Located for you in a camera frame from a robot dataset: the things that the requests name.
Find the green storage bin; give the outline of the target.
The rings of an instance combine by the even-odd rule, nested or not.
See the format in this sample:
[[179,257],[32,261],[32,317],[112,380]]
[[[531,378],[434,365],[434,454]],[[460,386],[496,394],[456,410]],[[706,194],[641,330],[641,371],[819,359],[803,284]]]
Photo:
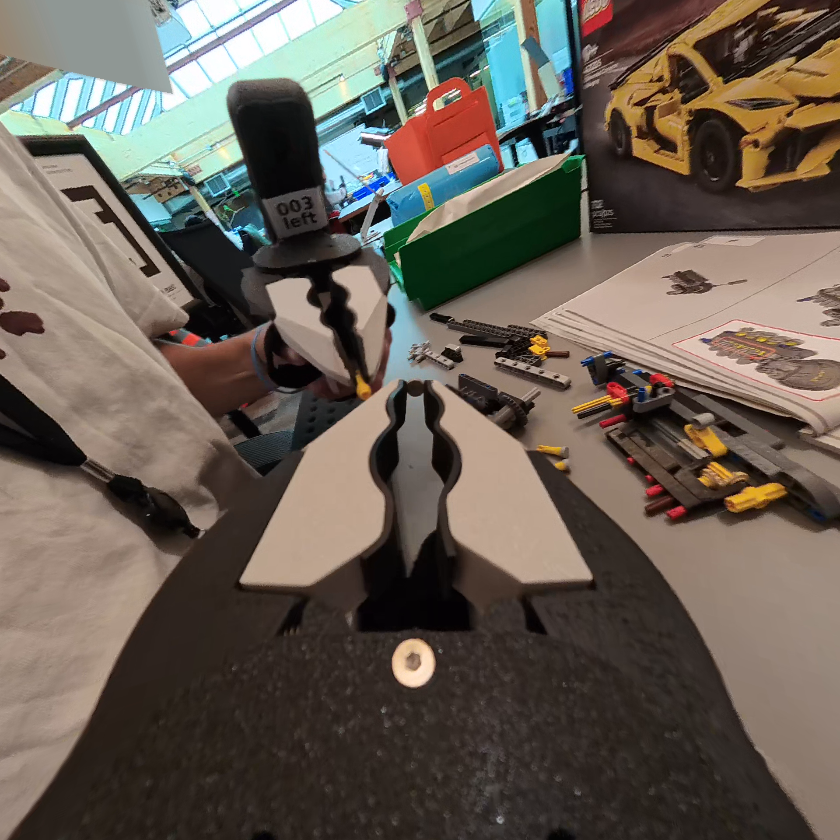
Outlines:
[[432,311],[580,238],[581,157],[579,169],[556,171],[411,244],[432,211],[386,232],[385,258],[406,298]]

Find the grey black lego chassis assembly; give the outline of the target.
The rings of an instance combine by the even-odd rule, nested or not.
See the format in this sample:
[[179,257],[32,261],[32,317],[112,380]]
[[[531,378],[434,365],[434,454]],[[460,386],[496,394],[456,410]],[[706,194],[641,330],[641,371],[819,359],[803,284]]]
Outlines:
[[581,367],[600,395],[573,414],[597,421],[605,441],[645,478],[648,517],[745,518],[783,502],[820,527],[838,524],[838,488],[744,415],[611,351],[583,358]]

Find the black office chair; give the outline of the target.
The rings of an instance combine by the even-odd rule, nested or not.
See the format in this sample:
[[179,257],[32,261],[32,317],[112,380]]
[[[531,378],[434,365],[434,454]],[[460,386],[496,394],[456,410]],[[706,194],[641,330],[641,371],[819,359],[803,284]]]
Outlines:
[[253,314],[243,292],[243,274],[252,258],[209,221],[161,232],[160,237],[184,265],[197,291],[201,312],[214,337],[249,331],[265,319]]

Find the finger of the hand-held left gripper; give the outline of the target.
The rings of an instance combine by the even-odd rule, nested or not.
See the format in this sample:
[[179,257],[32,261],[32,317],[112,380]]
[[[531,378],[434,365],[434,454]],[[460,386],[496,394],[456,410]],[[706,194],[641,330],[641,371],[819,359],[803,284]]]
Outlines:
[[312,283],[306,277],[275,280],[266,285],[274,326],[284,343],[332,382],[356,387],[348,351],[338,330],[327,321],[320,300],[310,299]]
[[380,368],[387,331],[388,300],[368,266],[340,269],[340,344],[350,372],[372,382]]

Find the light blue box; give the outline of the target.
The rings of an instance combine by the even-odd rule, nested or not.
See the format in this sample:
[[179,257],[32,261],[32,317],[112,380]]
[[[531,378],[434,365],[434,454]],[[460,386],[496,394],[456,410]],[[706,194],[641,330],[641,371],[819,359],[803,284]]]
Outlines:
[[486,143],[403,185],[386,199],[393,227],[435,210],[448,200],[494,178],[500,170],[496,152]]

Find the black lego set box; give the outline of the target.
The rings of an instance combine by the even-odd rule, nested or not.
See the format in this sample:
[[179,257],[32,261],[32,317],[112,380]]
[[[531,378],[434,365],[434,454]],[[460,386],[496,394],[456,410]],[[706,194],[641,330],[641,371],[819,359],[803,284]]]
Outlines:
[[594,234],[838,229],[838,1],[578,8]]

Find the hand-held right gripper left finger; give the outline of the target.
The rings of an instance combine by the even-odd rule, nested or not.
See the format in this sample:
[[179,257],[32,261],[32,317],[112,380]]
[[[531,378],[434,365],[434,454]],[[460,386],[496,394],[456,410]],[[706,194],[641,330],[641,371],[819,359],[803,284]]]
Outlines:
[[388,480],[398,463],[406,382],[395,380],[305,447],[239,577],[249,592],[278,592],[353,611],[372,588],[365,566],[395,516]]

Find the lego instruction booklet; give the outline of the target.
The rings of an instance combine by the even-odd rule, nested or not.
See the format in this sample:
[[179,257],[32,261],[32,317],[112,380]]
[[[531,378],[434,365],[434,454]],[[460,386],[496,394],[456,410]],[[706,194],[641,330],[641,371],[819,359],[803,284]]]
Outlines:
[[804,424],[838,455],[839,233],[662,248],[532,324]]

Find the person's left hand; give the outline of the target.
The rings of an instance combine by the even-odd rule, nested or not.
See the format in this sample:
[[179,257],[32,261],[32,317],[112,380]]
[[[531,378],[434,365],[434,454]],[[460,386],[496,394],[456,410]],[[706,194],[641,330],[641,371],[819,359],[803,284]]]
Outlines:
[[[372,394],[380,391],[383,387],[387,365],[390,360],[391,348],[392,331],[388,329],[385,332],[385,337],[383,340],[379,366],[377,367],[373,378],[368,381],[370,391],[368,396],[371,396]],[[325,375],[321,376],[313,383],[307,385],[305,390],[310,392],[311,394],[314,394],[317,398],[334,402],[346,401],[355,397],[365,399],[365,396],[358,395],[357,388],[355,385],[344,384],[340,381],[335,381],[334,379],[331,379]]]

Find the person's left forearm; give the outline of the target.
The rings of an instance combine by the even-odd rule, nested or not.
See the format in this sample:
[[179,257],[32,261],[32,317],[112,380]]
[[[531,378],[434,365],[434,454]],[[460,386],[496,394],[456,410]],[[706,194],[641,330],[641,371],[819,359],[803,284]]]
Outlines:
[[209,415],[219,418],[269,394],[251,365],[249,345],[253,331],[200,348],[162,338],[154,344]]

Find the blue wristband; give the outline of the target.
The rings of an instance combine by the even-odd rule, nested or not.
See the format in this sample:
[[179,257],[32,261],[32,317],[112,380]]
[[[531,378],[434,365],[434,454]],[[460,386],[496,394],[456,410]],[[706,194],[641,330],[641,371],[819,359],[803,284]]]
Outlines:
[[264,323],[253,331],[249,345],[249,354],[253,372],[258,382],[266,393],[273,393],[277,390],[277,387],[270,377],[265,352],[266,331],[269,326],[270,324]]

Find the light grey lego beam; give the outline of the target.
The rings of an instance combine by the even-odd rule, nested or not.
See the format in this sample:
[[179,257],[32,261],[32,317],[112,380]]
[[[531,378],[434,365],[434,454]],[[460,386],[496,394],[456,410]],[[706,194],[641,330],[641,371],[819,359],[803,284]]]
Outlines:
[[539,366],[520,360],[499,356],[493,360],[493,364],[500,371],[518,375],[534,382],[540,382],[554,389],[566,391],[572,385],[572,380],[567,375],[545,370]]

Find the red orange box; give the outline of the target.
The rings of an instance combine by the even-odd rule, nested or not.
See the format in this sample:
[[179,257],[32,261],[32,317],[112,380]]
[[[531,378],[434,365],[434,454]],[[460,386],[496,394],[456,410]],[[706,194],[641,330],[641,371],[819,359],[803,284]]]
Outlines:
[[390,163],[407,185],[457,159],[489,146],[503,168],[497,127],[483,87],[472,90],[460,78],[447,80],[426,97],[425,111],[385,140]]

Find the bundle of black lego beams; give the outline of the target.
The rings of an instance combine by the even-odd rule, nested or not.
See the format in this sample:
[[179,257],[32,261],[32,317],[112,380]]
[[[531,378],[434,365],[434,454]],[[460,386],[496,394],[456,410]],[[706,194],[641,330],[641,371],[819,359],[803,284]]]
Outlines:
[[492,349],[498,358],[521,361],[541,366],[546,360],[567,360],[567,350],[554,350],[546,335],[532,325],[497,325],[472,319],[459,321],[438,312],[432,312],[430,321],[440,323],[461,335],[461,342],[469,346]]

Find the lego gear axle assembly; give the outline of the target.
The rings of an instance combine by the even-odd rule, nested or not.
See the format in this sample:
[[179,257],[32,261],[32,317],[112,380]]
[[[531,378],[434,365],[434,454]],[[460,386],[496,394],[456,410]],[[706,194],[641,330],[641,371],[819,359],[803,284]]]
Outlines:
[[458,375],[455,392],[493,424],[511,434],[527,426],[529,415],[541,396],[539,388],[532,388],[522,397],[511,395],[465,373]]

